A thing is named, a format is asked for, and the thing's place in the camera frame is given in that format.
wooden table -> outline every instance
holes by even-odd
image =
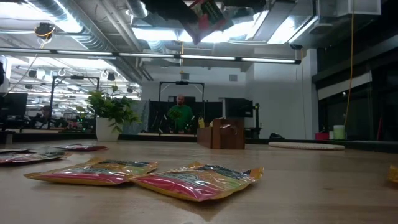
[[[58,146],[76,141],[15,144]],[[388,184],[397,154],[302,151],[247,145],[206,149],[196,143],[119,141],[107,151],[76,153],[64,161],[0,167],[1,223],[397,223],[398,186]],[[159,161],[159,171],[194,160],[236,170],[264,166],[262,180],[229,198],[186,202],[132,185],[50,184],[23,177],[85,162],[93,156]]]

